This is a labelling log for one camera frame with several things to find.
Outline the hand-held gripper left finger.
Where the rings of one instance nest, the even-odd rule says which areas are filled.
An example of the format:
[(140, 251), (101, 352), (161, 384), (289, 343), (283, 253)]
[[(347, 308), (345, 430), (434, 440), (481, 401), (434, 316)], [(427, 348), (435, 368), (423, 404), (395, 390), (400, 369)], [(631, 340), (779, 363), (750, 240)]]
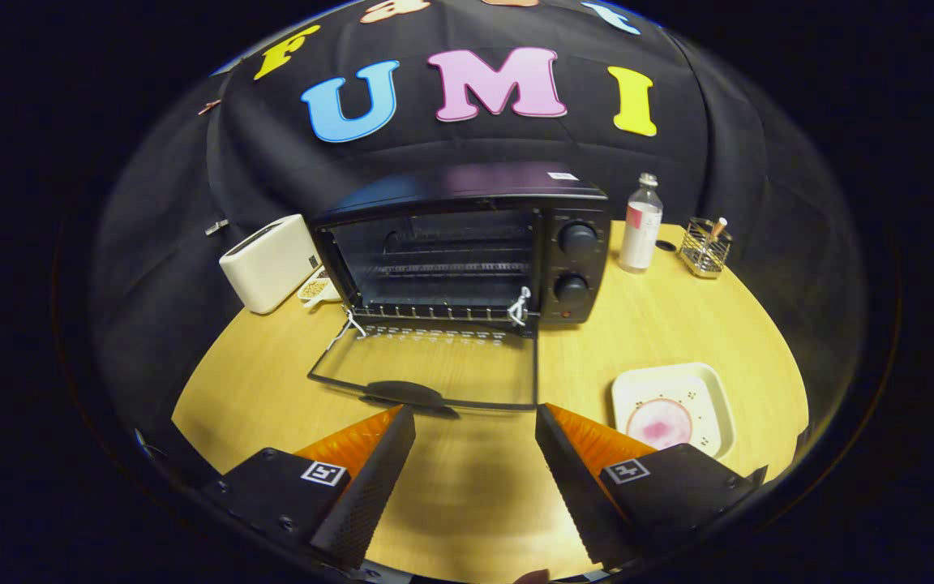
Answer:
[(282, 553), (359, 569), (415, 436), (413, 410), (399, 404), (297, 452), (263, 448), (204, 496)]

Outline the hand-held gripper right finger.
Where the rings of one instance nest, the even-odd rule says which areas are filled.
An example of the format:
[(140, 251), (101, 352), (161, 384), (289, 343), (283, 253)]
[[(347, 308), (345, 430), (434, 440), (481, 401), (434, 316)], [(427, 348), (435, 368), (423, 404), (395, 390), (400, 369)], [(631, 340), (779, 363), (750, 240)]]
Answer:
[(762, 485), (689, 444), (657, 450), (555, 404), (535, 441), (587, 555), (604, 568), (659, 561), (705, 539)]

